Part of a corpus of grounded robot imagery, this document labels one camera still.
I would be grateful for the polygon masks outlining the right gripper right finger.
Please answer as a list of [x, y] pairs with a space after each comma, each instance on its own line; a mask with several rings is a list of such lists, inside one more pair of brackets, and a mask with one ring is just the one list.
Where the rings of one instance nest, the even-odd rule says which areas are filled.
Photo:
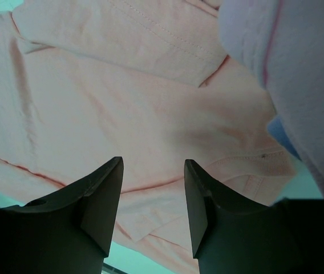
[[265, 206], [184, 166], [193, 257], [201, 273], [324, 273], [324, 200]]

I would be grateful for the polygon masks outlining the salmon pink t shirt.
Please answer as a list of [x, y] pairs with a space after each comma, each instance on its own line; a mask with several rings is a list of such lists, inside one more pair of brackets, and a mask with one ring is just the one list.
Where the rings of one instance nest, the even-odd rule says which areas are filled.
[[218, 40], [217, 1], [24, 1], [0, 13], [0, 193], [29, 202], [114, 156], [113, 239], [197, 273], [184, 189], [193, 159], [274, 202], [294, 175], [274, 108]]

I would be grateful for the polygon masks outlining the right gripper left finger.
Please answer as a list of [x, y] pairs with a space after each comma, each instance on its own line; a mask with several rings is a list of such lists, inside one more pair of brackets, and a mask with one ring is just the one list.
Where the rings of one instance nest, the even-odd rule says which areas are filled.
[[101, 273], [123, 170], [114, 157], [51, 194], [0, 208], [0, 273]]

